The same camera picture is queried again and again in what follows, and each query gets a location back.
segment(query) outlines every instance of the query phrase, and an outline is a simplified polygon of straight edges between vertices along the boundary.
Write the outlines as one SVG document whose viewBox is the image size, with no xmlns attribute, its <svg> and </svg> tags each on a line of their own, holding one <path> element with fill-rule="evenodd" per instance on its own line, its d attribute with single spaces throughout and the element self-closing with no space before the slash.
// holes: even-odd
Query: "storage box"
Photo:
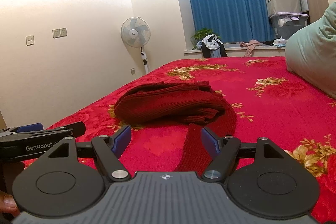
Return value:
<svg viewBox="0 0 336 224">
<path fill-rule="evenodd" d="M 308 15 L 280 12 L 270 17 L 277 39 L 287 40 L 308 25 Z"/>
<path fill-rule="evenodd" d="M 301 13 L 300 0 L 266 0 L 268 16 L 278 12 Z"/>
<path fill-rule="evenodd" d="M 309 11 L 308 1 L 307 0 L 300 0 L 300 3 L 301 3 L 302 12 L 308 12 Z"/>
</svg>

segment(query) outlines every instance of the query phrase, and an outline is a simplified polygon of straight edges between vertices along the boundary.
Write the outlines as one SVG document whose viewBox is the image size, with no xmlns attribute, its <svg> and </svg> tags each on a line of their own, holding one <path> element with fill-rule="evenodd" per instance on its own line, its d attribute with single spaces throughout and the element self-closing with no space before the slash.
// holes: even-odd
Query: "red bedspread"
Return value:
<svg viewBox="0 0 336 224">
<path fill-rule="evenodd" d="M 322 223 L 336 221 L 336 100 L 289 73 L 283 57 L 174 61 L 52 128 L 83 121 L 87 131 L 78 141 L 111 135 L 124 125 L 114 116 L 116 100 L 134 86 L 158 81 L 209 81 L 236 110 L 235 137 L 256 142 L 264 136 L 288 150 L 320 183 L 321 195 L 313 215 Z M 137 170 L 172 171 L 180 161 L 187 128 L 182 124 L 132 125 L 132 141 L 120 161 L 132 174 Z M 93 166 L 90 159 L 81 161 Z M 240 166 L 248 163 L 251 161 L 243 160 Z"/>
</svg>

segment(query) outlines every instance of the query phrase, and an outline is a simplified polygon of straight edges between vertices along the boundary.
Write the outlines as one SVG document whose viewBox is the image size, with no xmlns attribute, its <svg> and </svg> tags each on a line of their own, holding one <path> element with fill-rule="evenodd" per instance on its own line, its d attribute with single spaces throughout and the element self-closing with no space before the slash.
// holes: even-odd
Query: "knitted red fabric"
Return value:
<svg viewBox="0 0 336 224">
<path fill-rule="evenodd" d="M 219 136 L 233 135 L 236 113 L 209 82 L 152 83 L 127 91 L 114 106 L 115 115 L 129 124 L 157 119 L 189 123 L 177 171 L 202 173 L 211 158 L 203 148 L 201 129 L 208 125 Z"/>
</svg>

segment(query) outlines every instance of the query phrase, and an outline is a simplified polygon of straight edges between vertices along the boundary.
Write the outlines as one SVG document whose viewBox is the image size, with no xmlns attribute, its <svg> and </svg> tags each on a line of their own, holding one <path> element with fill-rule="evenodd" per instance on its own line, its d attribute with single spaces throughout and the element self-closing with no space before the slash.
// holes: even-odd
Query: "plastic storage bin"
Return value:
<svg viewBox="0 0 336 224">
<path fill-rule="evenodd" d="M 301 3 L 302 12 L 308 12 L 309 11 L 308 1 L 307 0 L 300 0 L 300 3 Z"/>
<path fill-rule="evenodd" d="M 287 40 L 308 25 L 308 15 L 280 12 L 270 17 L 277 39 Z"/>
</svg>

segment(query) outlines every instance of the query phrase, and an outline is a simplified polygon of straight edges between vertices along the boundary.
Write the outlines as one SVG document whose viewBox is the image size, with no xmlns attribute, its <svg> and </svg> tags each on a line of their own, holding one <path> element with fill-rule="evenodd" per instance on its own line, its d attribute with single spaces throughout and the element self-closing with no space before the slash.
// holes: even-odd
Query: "electrical outlet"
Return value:
<svg viewBox="0 0 336 224">
<path fill-rule="evenodd" d="M 53 35 L 54 38 L 61 37 L 60 30 L 59 30 L 59 29 L 57 29 L 57 30 L 53 30 L 53 31 L 52 31 L 52 35 Z"/>
<path fill-rule="evenodd" d="M 30 35 L 29 37 L 26 37 L 27 46 L 34 45 L 34 43 L 35 43 L 35 41 L 34 41 L 34 36 L 33 35 Z"/>
<path fill-rule="evenodd" d="M 63 28 L 63 29 L 60 29 L 60 30 L 61 30 L 61 37 L 66 37 L 68 35 L 66 28 Z"/>
</svg>

